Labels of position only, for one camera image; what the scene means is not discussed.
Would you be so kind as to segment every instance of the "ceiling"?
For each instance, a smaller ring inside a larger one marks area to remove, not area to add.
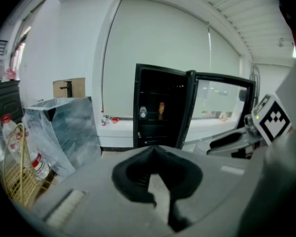
[[[253,62],[292,65],[293,37],[279,10],[278,0],[205,1],[236,29]]]

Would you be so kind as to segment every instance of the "black refrigerator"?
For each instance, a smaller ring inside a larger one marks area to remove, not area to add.
[[[244,116],[253,108],[254,81],[227,75],[199,73],[193,70],[183,72],[159,66],[136,64],[134,148],[166,145],[181,149],[194,108],[199,107],[198,101],[202,99],[202,95],[207,96],[209,92],[213,92],[216,96],[211,103],[214,111],[205,112],[207,114],[204,115],[217,117],[219,114],[219,111],[215,110],[215,105],[217,102],[224,105],[222,101],[227,99],[224,96],[229,92],[221,90],[221,85],[224,85],[223,89],[229,87],[230,91],[237,90],[237,97],[243,102],[236,126],[241,128],[244,126]]]

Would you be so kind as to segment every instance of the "black faucet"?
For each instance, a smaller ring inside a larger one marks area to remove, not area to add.
[[[73,97],[73,81],[65,81],[67,83],[66,87],[59,87],[60,89],[67,89],[67,97]]]

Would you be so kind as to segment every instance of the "transparent plastic sheet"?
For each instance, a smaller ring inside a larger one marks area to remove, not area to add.
[[[55,98],[25,109],[31,135],[50,167],[67,177],[101,156],[89,98]]]

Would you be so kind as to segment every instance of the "gold wire rack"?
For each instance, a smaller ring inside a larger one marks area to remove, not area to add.
[[[21,162],[15,161],[8,154],[8,145],[11,138],[14,138],[20,144]],[[7,141],[4,159],[3,159],[3,187],[9,198],[22,204],[24,207],[31,206],[30,201],[34,201],[35,191],[43,187],[44,180],[37,180],[34,168],[31,164],[30,154],[26,142],[25,128],[22,123],[18,124],[11,132]]]

